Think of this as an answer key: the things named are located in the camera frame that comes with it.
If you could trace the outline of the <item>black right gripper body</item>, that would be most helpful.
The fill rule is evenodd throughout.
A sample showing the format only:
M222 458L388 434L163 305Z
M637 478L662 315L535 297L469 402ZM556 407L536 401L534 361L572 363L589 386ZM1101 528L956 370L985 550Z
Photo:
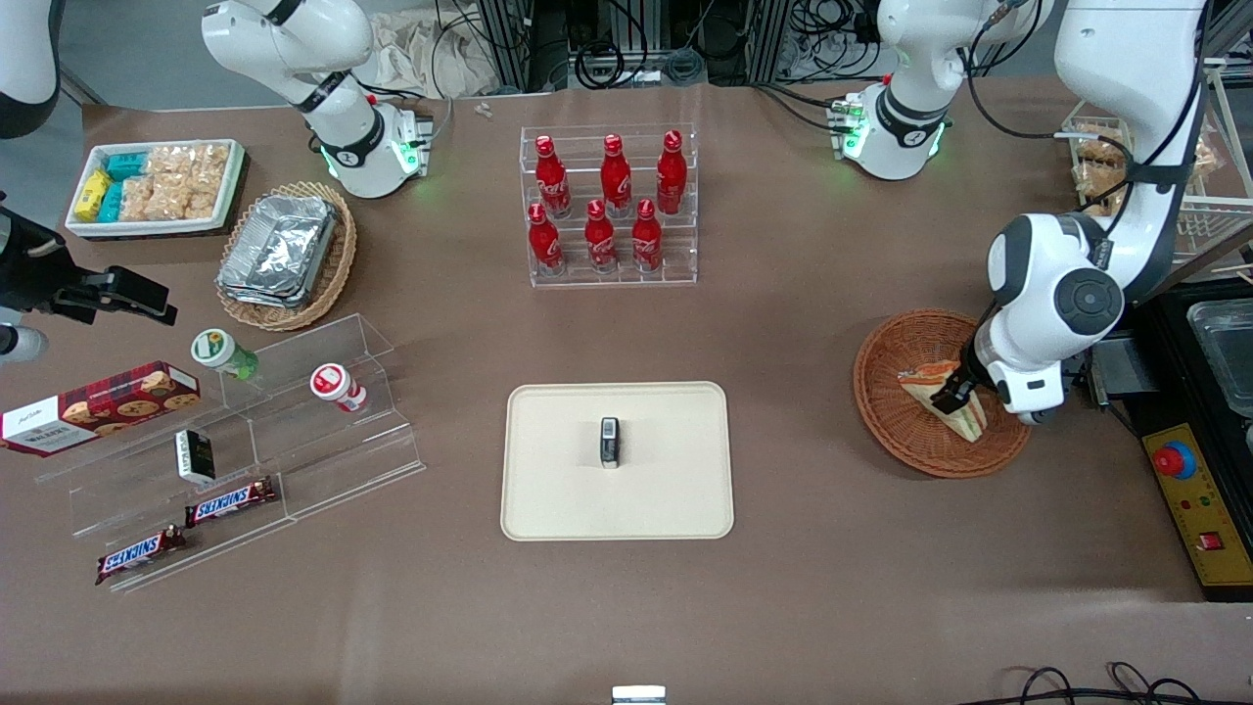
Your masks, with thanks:
M1 210L1 306L66 318L95 318L94 298L81 299L79 286L94 273L74 262L56 232L23 215Z

